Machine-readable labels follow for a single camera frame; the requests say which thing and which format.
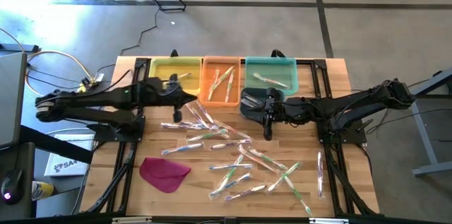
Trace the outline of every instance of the gray floor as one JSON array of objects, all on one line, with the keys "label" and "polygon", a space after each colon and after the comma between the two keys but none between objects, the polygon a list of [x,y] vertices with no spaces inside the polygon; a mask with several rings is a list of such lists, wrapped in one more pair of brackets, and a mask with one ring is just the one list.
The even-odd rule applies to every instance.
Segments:
[{"label": "gray floor", "polygon": [[[153,14],[157,10],[154,6],[0,1],[3,1],[0,3],[1,27],[11,31],[21,42],[75,55],[91,73],[113,63],[121,49],[134,45],[140,32],[153,25]],[[451,4],[451,0],[323,1]],[[325,14],[334,57],[345,58],[353,88],[368,88],[395,77],[411,84],[452,65],[452,10],[326,9]],[[291,57],[326,57],[316,8],[192,6],[186,13],[159,13],[157,24],[158,29],[143,35],[139,48],[124,55],[168,55],[172,49],[177,49],[181,55],[190,56],[268,56],[272,49],[278,48]],[[2,41],[9,42],[7,37],[0,35]],[[79,79],[84,76],[71,61],[53,54],[36,58],[33,65],[64,77]],[[54,90],[39,82],[32,84],[40,93]],[[77,126],[68,122],[39,123],[33,115],[34,98],[35,95],[26,90],[23,124],[40,131]],[[387,119],[409,113],[390,111]],[[373,118],[379,121],[381,115],[375,114]],[[428,164],[413,119],[387,124],[368,139],[382,213],[401,218],[452,221],[452,172],[422,179],[412,176],[413,168]],[[452,151],[451,144],[436,147],[442,152]],[[448,156],[450,154],[442,155],[445,160]],[[72,191],[41,201],[38,215],[67,214],[75,195],[76,191]]]}]

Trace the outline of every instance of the pink cloth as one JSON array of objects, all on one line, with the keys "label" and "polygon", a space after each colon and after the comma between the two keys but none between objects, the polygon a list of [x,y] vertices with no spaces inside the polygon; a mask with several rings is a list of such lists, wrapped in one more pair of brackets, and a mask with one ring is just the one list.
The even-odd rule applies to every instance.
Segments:
[{"label": "pink cloth", "polygon": [[162,158],[146,157],[140,166],[141,177],[164,193],[176,191],[191,168]]}]

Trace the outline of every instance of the black cable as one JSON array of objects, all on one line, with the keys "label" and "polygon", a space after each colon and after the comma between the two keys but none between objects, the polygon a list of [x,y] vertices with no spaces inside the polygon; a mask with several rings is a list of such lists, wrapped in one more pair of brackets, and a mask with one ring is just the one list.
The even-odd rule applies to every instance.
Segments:
[{"label": "black cable", "polygon": [[357,143],[356,146],[358,146],[358,148],[361,149],[361,151],[366,155],[367,161],[369,162],[370,175],[374,176],[374,173],[372,172],[372,162],[370,161],[369,154],[367,153],[366,149],[364,149],[364,147],[362,147],[360,144]]},{"label": "black cable", "polygon": [[384,85],[385,83],[388,83],[388,82],[389,82],[389,80],[383,81],[383,83],[381,83],[381,84],[379,85],[379,87],[378,87],[373,93],[371,93],[371,95],[365,95],[365,96],[362,96],[361,98],[359,98],[359,99],[357,99],[357,100],[351,102],[349,105],[347,105],[342,111],[340,111],[339,115],[336,117],[336,120],[334,121],[334,123],[333,123],[333,125],[331,126],[331,128],[333,128],[334,125],[336,125],[336,124],[338,123],[339,118],[344,114],[345,111],[347,111],[348,108],[350,108],[352,105],[356,104],[357,102],[359,102],[359,101],[361,101],[361,100],[363,100],[363,99],[365,99],[365,98],[367,98],[367,97],[371,97],[373,94],[377,93],[377,92],[383,87],[383,85]]},{"label": "black cable", "polygon": [[79,123],[79,124],[89,125],[89,123],[87,123],[87,122],[81,122],[81,121],[77,121],[77,120],[74,120],[74,119],[64,119],[64,120],[68,121],[68,122],[76,122],[76,123]]},{"label": "black cable", "polygon": [[223,223],[223,222],[224,222],[224,220],[205,220],[205,221],[201,221],[201,222],[195,223],[195,224],[204,224],[204,223],[218,223],[218,224],[220,224],[220,223]]},{"label": "black cable", "polygon": [[47,82],[47,81],[44,81],[44,80],[41,80],[41,79],[38,79],[38,78],[34,78],[34,77],[32,77],[32,76],[29,76],[29,75],[27,75],[27,77],[28,77],[28,78],[31,78],[31,79],[33,79],[33,80],[36,80],[36,81],[39,81],[39,82],[46,83],[46,84],[48,84],[48,85],[57,87],[57,88],[69,89],[69,90],[73,90],[73,89],[78,89],[78,88],[80,88],[80,86],[77,86],[77,87],[57,86],[57,85],[55,85],[55,84],[53,84],[53,83],[49,83],[49,82]]},{"label": "black cable", "polygon": [[[420,84],[420,83],[424,83],[424,82],[426,82],[426,81],[428,81],[428,80],[430,80],[430,79],[424,79],[424,80],[418,81],[418,82],[416,82],[416,83],[412,83],[412,84],[410,84],[410,85],[407,86],[407,87],[409,88],[409,87],[418,85],[418,84]],[[379,122],[376,126],[373,126],[372,128],[368,129],[368,130],[366,131],[366,134],[370,134],[370,133],[373,133],[374,131],[376,131],[376,130],[381,126],[381,124],[383,123],[383,121],[384,121],[384,119],[386,118],[386,116],[388,115],[388,113],[389,113],[389,109],[386,108],[386,111],[384,112],[383,118],[381,118],[380,122]]]},{"label": "black cable", "polygon": [[390,121],[387,121],[387,122],[383,122],[383,123],[380,123],[380,124],[378,124],[378,125],[375,125],[375,126],[373,126],[372,128],[370,128],[370,129],[368,129],[367,131],[366,131],[366,134],[369,134],[369,133],[372,133],[374,130],[372,130],[373,128],[378,128],[378,127],[380,127],[380,126],[382,126],[382,125],[384,125],[384,124],[387,124],[387,123],[390,123],[390,122],[395,122],[395,121],[398,121],[398,120],[401,120],[401,119],[404,119],[404,118],[408,118],[408,117],[411,117],[411,116],[414,116],[414,115],[416,115],[416,114],[424,114],[424,113],[428,113],[428,112],[436,112],[436,111],[452,111],[452,109],[451,108],[441,108],[441,109],[437,109],[437,110],[427,110],[427,111],[423,111],[423,112],[417,112],[417,113],[414,113],[414,114],[410,114],[410,115],[407,115],[407,116],[404,116],[404,117],[400,117],[400,118],[397,118],[397,119],[392,119],[392,120],[390,120]]},{"label": "black cable", "polygon": [[100,68],[97,70],[96,73],[99,73],[99,71],[101,71],[101,70],[103,70],[103,69],[105,69],[105,68],[111,67],[111,66],[116,66],[116,64],[110,64],[110,65],[102,66],[102,67],[100,67]]},{"label": "black cable", "polygon": [[73,208],[72,208],[72,211],[71,211],[71,215],[73,215],[76,212],[76,208],[77,208],[78,202],[80,201],[80,196],[81,196],[82,191],[83,191],[83,185],[85,184],[85,180],[86,180],[86,177],[88,176],[88,171],[89,170],[90,170],[90,167],[88,166],[86,168],[85,174],[83,175],[82,182],[80,184],[80,190],[78,191],[77,198],[76,198],[76,203],[73,205]]},{"label": "black cable", "polygon": [[275,101],[273,104],[275,104],[275,103],[280,103],[280,104],[283,104],[283,105],[288,105],[288,106],[293,106],[293,107],[299,107],[300,105],[310,105],[310,106],[314,107],[314,108],[319,112],[319,114],[322,116],[322,120],[323,120],[324,122],[327,122],[327,121],[328,121],[328,120],[325,118],[325,116],[323,115],[322,111],[321,111],[317,106],[315,106],[314,104],[312,104],[312,103],[310,103],[310,102],[301,102],[301,103],[299,103],[299,104],[290,104],[290,103],[286,103],[286,102],[283,102],[283,101]]},{"label": "black cable", "polygon": [[51,76],[51,77],[55,77],[55,78],[58,78],[58,79],[61,79],[61,80],[66,80],[66,81],[70,81],[70,82],[74,82],[74,83],[80,83],[79,81],[75,81],[75,80],[71,80],[71,79],[67,79],[67,78],[62,78],[62,77],[55,76],[55,75],[52,75],[52,74],[49,74],[49,73],[45,73],[45,72],[42,72],[42,71],[38,71],[37,69],[34,69],[34,68],[28,67],[27,69],[30,69],[30,70],[32,70],[32,71],[35,71],[35,72],[38,72],[38,73],[41,73],[41,74],[44,74],[44,75],[48,75],[48,76]]},{"label": "black cable", "polygon": [[20,152],[20,145],[17,145],[17,151],[16,151],[16,161],[14,162],[14,169],[17,169],[17,163],[19,162],[19,152]]},{"label": "black cable", "polygon": [[125,51],[127,51],[127,50],[133,49],[133,48],[135,48],[135,47],[140,47],[140,45],[141,45],[141,39],[143,38],[143,34],[146,33],[146,32],[148,32],[148,31],[151,31],[151,30],[153,30],[154,28],[157,27],[157,14],[158,14],[159,11],[160,11],[160,8],[159,8],[159,9],[157,10],[157,12],[155,12],[155,14],[154,14],[154,26],[151,27],[151,28],[148,28],[148,29],[146,29],[146,30],[144,30],[144,31],[142,31],[142,32],[140,33],[140,38],[138,39],[138,42],[136,43],[136,45],[134,45],[134,46],[132,46],[132,47],[127,47],[127,48],[122,49],[121,52],[119,53],[119,56],[122,56],[122,54],[123,54]]},{"label": "black cable", "polygon": [[38,105],[44,103],[44,102],[48,102],[48,101],[52,101],[52,100],[59,100],[59,99],[63,99],[63,98],[86,98],[86,97],[92,97],[92,96],[96,96],[99,95],[101,93],[106,92],[107,90],[113,88],[116,84],[118,84],[129,72],[131,71],[131,69],[129,69],[128,71],[126,71],[126,73],[124,73],[124,75],[121,76],[121,78],[114,82],[112,85],[110,85],[109,87],[105,88],[104,90],[100,90],[96,93],[90,93],[90,94],[85,94],[85,95],[75,95],[75,96],[56,96],[56,97],[52,97],[43,101],[39,101],[38,103],[35,104],[35,106],[37,107]]}]

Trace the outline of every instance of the wooden tabletop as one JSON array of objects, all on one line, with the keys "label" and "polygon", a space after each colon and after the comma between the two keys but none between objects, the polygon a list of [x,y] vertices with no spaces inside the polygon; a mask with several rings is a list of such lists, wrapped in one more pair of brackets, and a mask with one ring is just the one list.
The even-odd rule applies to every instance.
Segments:
[{"label": "wooden tabletop", "polygon": [[[119,79],[128,69],[133,69],[137,57],[118,57],[112,82]],[[333,97],[350,94],[350,82],[344,59],[326,59]],[[311,70],[299,65],[299,91],[295,96],[314,97]],[[118,86],[130,84],[132,74],[129,73]],[[318,142],[316,126],[308,123],[298,128],[286,124],[273,125],[273,140],[265,141],[263,128],[256,122],[243,118],[238,107],[207,107],[208,113],[253,138],[252,146],[270,157],[279,160],[286,166],[292,166],[297,161],[302,166],[290,175],[291,181],[302,194],[314,216],[334,216],[331,201],[328,173],[324,164],[323,182],[326,199],[319,199],[317,192],[316,156],[323,147]],[[306,217],[304,207],[295,198],[286,184],[281,184],[270,196],[256,193],[230,202],[224,202],[224,197],[244,191],[260,184],[270,185],[278,176],[261,166],[254,165],[251,170],[252,180],[243,182],[223,192],[220,198],[211,201],[208,194],[212,192],[225,175],[224,170],[210,171],[209,165],[233,163],[238,156],[236,147],[217,151],[196,149],[165,156],[166,159],[191,167],[182,185],[171,194],[163,193],[148,184],[139,174],[139,167],[148,156],[160,157],[160,151],[168,148],[186,145],[186,138],[200,134],[192,130],[161,129],[160,122],[172,122],[172,107],[147,107],[145,109],[146,126],[143,141],[138,145],[135,159],[132,183],[130,188],[128,216],[260,216],[260,217]],[[193,121],[194,118],[182,108],[183,120]],[[205,140],[206,146],[224,142],[222,139]],[[112,179],[114,161],[118,149],[117,143],[106,143],[96,150],[86,188],[83,194],[81,210],[92,206]],[[344,145],[345,162],[350,183],[367,205],[379,212],[374,185],[366,156],[354,145]],[[244,159],[243,163],[252,163]],[[237,170],[232,179],[246,173]],[[345,208],[343,188],[338,183],[341,203]],[[121,198],[122,185],[119,185],[116,204]]]}]

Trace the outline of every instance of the cable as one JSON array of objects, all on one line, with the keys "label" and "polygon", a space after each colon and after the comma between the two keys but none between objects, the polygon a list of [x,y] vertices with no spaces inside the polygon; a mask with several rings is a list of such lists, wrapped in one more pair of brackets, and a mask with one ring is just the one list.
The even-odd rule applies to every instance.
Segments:
[{"label": "cable", "polygon": [[362,147],[360,144],[357,143],[356,146],[358,146],[358,148],[361,149],[361,151],[366,155],[367,161],[369,162],[370,175],[374,176],[374,173],[372,172],[372,162],[370,161],[369,154],[367,153],[366,149],[364,149],[364,147]]},{"label": "cable", "polygon": [[22,51],[22,53],[25,53],[25,50],[23,49],[22,44],[19,43],[19,41],[18,41],[15,37],[13,37],[11,34],[9,34],[7,31],[5,31],[5,30],[2,29],[2,28],[0,28],[0,30],[1,30],[2,32],[6,33],[6,34],[7,34],[9,37],[11,37],[14,41],[16,41],[16,43],[17,43],[17,45],[19,45],[20,50]]},{"label": "cable", "polygon": [[35,106],[37,107],[38,105],[40,105],[40,104],[42,104],[42,103],[44,103],[44,102],[47,102],[47,101],[51,101],[51,100],[59,100],[59,99],[63,99],[63,98],[72,98],[72,99],[74,99],[74,98],[86,98],[86,97],[92,97],[92,96],[96,96],[96,95],[99,95],[100,93],[104,93],[104,92],[106,92],[107,90],[109,90],[109,89],[111,89],[111,88],[113,88],[116,84],[118,84],[129,72],[131,71],[131,69],[129,69],[128,71],[126,71],[126,73],[124,73],[124,75],[122,75],[121,76],[121,78],[118,80],[118,81],[116,81],[116,82],[114,82],[112,85],[110,85],[109,87],[107,87],[107,88],[105,88],[104,90],[100,90],[100,91],[98,91],[98,92],[96,92],[96,93],[90,93],[90,94],[85,94],[85,95],[75,95],[75,96],[56,96],[56,97],[52,97],[52,98],[49,98],[49,99],[46,99],[46,100],[42,100],[42,101],[39,101],[38,103],[36,103],[35,104]]},{"label": "cable", "polygon": [[103,70],[103,69],[105,69],[105,68],[108,68],[108,67],[111,67],[111,66],[116,66],[116,64],[110,64],[110,65],[106,65],[106,66],[100,67],[100,68],[97,70],[96,74],[99,73],[101,70]]},{"label": "cable", "polygon": [[340,111],[339,115],[336,117],[336,119],[335,119],[333,125],[331,126],[331,128],[334,128],[334,125],[336,125],[338,123],[339,118],[344,114],[345,111],[347,111],[347,109],[349,109],[351,106],[353,106],[354,104],[358,103],[359,101],[361,101],[361,100],[363,100],[363,99],[365,99],[367,97],[371,97],[373,94],[377,93],[383,87],[383,85],[385,83],[388,83],[388,82],[390,82],[390,81],[389,80],[383,81],[383,83],[381,83],[379,85],[379,87],[377,87],[377,89],[373,93],[371,93],[370,95],[364,95],[361,98],[359,98],[359,99],[351,102],[349,105],[347,105],[342,111]]},{"label": "cable", "polygon": [[82,194],[82,191],[84,191],[83,185],[85,184],[85,180],[86,180],[86,177],[88,177],[89,171],[90,171],[90,167],[87,166],[87,167],[86,167],[86,172],[85,172],[85,174],[83,175],[82,182],[81,182],[81,184],[80,184],[80,190],[78,191],[77,198],[76,198],[76,202],[75,202],[75,204],[73,205],[73,208],[72,208],[72,211],[71,211],[71,215],[73,215],[73,214],[76,212],[76,208],[77,208],[78,202],[80,201],[80,196],[81,196],[81,194]]},{"label": "cable", "polygon": [[57,88],[69,89],[69,90],[80,88],[80,86],[77,86],[77,87],[57,86],[57,85],[54,85],[53,83],[49,83],[49,82],[46,82],[46,81],[41,80],[41,79],[38,79],[38,78],[34,78],[34,77],[32,77],[32,76],[29,76],[29,75],[26,75],[26,77],[27,77],[27,78],[31,78],[31,79],[36,80],[36,81],[39,81],[39,82],[42,82],[42,83],[46,83],[46,84],[48,84],[48,85],[51,85],[51,86],[54,86],[54,87],[57,87]]},{"label": "cable", "polygon": [[204,223],[218,223],[218,224],[220,224],[220,223],[223,223],[223,221],[224,220],[205,220],[205,221],[201,221],[201,222],[194,223],[194,224],[204,224]]},{"label": "cable", "polygon": [[31,61],[33,58],[35,58],[36,56],[41,55],[41,54],[61,54],[61,55],[64,55],[65,57],[69,57],[69,58],[71,58],[72,60],[74,60],[74,61],[82,68],[82,70],[85,72],[86,76],[88,76],[89,78],[92,78],[92,76],[88,73],[88,71],[86,70],[86,68],[84,67],[84,65],[82,65],[82,63],[80,63],[80,62],[77,60],[77,58],[75,58],[75,57],[73,57],[72,55],[67,54],[67,53],[65,53],[65,52],[54,51],[54,50],[40,51],[40,52],[36,52],[36,53],[34,53],[34,54],[29,55],[29,56],[28,56],[28,61]]},{"label": "cable", "polygon": [[148,29],[146,29],[146,30],[144,30],[144,31],[142,31],[142,32],[140,33],[140,38],[138,39],[138,42],[136,43],[136,45],[134,45],[134,46],[132,46],[132,47],[127,47],[127,48],[122,49],[121,52],[119,53],[119,56],[122,56],[122,54],[123,54],[125,51],[127,51],[127,50],[133,49],[133,48],[135,48],[135,47],[140,47],[140,45],[141,45],[141,39],[143,38],[143,34],[146,33],[146,32],[148,32],[148,31],[151,31],[151,30],[153,30],[154,28],[157,27],[157,13],[158,13],[159,11],[160,11],[160,8],[159,8],[159,9],[157,10],[157,12],[155,12],[155,14],[154,14],[154,26],[151,27],[151,28],[148,28]]},{"label": "cable", "polygon": [[401,120],[401,119],[404,119],[404,118],[408,118],[408,117],[414,116],[414,115],[416,115],[416,114],[424,114],[424,113],[428,113],[428,112],[436,112],[436,111],[452,111],[452,109],[451,109],[451,108],[442,108],[442,109],[437,109],[437,110],[427,110],[427,111],[423,111],[423,112],[418,112],[418,113],[410,114],[410,115],[407,115],[407,116],[404,116],[404,117],[400,117],[400,118],[397,118],[397,119],[392,119],[392,120],[390,120],[390,121],[383,122],[383,123],[380,123],[380,124],[378,124],[378,125],[373,126],[372,128],[370,128],[370,129],[368,129],[368,130],[366,131],[366,134],[372,133],[372,132],[375,130],[375,129],[372,130],[373,128],[378,128],[378,127],[380,127],[380,126],[382,126],[382,125],[384,125],[384,124],[388,124],[388,123],[390,123],[390,122],[395,122],[395,121],[398,121],[398,120]]},{"label": "cable", "polygon": [[58,129],[56,131],[47,132],[46,135],[51,135],[59,132],[65,132],[65,131],[75,131],[75,130],[91,130],[89,128],[71,128],[71,129]]},{"label": "cable", "polygon": [[[60,52],[60,51],[53,51],[53,50],[47,50],[47,51],[40,51],[40,52],[36,52],[34,54],[31,54],[28,56],[27,60],[28,62],[30,62],[33,58],[35,58],[36,56],[40,55],[40,54],[49,54],[49,53],[54,53],[54,54],[61,54],[64,55],[65,57],[69,57],[72,60],[74,60],[81,68],[82,70],[86,73],[86,75],[88,76],[88,78],[91,80],[93,77],[88,73],[88,71],[86,70],[86,68],[82,65],[82,63],[80,63],[77,58],[73,57],[70,54],[64,53],[64,52]],[[31,87],[30,83],[28,82],[28,74],[30,73],[30,71],[27,71],[25,73],[26,77],[25,77],[25,85],[32,91],[34,92],[36,95],[42,96],[41,93],[37,92],[33,87]]]},{"label": "cable", "polygon": [[49,74],[49,73],[45,73],[45,72],[42,72],[42,71],[38,71],[37,69],[34,69],[34,68],[28,67],[27,69],[36,71],[36,72],[41,73],[41,74],[44,74],[44,75],[48,75],[48,76],[51,76],[51,77],[55,77],[55,78],[58,78],[58,79],[61,79],[61,80],[66,80],[66,81],[70,81],[70,82],[74,82],[74,83],[80,83],[80,81],[75,81],[75,80],[71,80],[71,79],[67,79],[67,78],[62,78],[62,77],[55,76],[55,75],[52,75],[52,74]]},{"label": "cable", "polygon": [[74,120],[74,119],[64,119],[64,120],[68,121],[68,122],[76,122],[76,123],[79,123],[79,124],[89,125],[89,123],[87,123],[87,122],[81,122],[81,121],[77,121],[77,120]]},{"label": "cable", "polygon": [[[418,85],[418,84],[420,84],[420,83],[424,83],[424,82],[426,82],[426,81],[428,81],[428,80],[430,80],[430,78],[429,78],[429,79],[424,79],[424,80],[418,81],[418,82],[416,82],[416,83],[412,83],[412,84],[410,84],[410,85],[407,86],[407,87],[409,88],[409,87]],[[372,128],[368,129],[368,130],[366,131],[366,134],[370,134],[370,133],[373,133],[374,131],[376,131],[376,130],[381,126],[381,124],[383,123],[384,119],[386,118],[386,116],[387,116],[388,114],[389,114],[389,109],[386,108],[386,111],[384,112],[383,118],[381,118],[380,122],[379,122],[376,126],[373,126]]]}]

